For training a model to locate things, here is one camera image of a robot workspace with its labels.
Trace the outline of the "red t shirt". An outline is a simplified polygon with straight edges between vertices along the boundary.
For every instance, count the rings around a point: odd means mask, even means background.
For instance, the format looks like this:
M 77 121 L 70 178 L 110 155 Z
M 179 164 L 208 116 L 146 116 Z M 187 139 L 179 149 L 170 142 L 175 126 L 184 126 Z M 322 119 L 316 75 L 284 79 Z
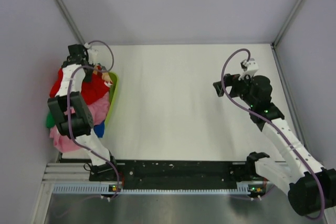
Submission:
M 70 94 L 80 92 L 85 103 L 91 105 L 109 92 L 110 85 L 97 74 L 91 76 L 91 81 L 84 82 L 85 68 L 79 69 L 72 76 L 79 67 L 80 65 L 73 64 L 59 69 L 58 78 L 49 93 L 50 98 L 67 96 L 70 87 Z

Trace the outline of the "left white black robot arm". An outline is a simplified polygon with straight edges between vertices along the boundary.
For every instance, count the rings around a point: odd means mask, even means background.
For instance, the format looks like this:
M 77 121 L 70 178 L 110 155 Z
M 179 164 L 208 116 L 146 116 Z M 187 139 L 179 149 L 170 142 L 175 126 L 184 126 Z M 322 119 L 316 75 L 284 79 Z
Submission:
M 94 64 L 89 55 L 90 45 L 68 46 L 69 56 L 61 65 L 62 78 L 55 96 L 48 99 L 48 107 L 58 132 L 87 151 L 91 159 L 91 172 L 114 180 L 119 168 L 110 151 L 94 133 L 92 114 L 82 97 L 84 82 L 92 80 Z

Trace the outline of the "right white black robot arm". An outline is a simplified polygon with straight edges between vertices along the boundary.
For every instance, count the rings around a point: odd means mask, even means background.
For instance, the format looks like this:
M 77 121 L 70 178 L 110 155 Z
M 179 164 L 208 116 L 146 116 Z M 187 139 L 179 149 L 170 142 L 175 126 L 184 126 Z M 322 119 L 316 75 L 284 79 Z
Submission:
M 335 169 L 326 169 L 298 140 L 284 114 L 272 102 L 272 86 L 265 76 L 225 74 L 213 83 L 219 97 L 231 101 L 240 98 L 247 106 L 252 122 L 269 139 L 286 161 L 288 168 L 270 159 L 266 153 L 250 153 L 245 174 L 252 180 L 265 177 L 287 195 L 293 210 L 300 216 L 321 214 L 335 207 Z

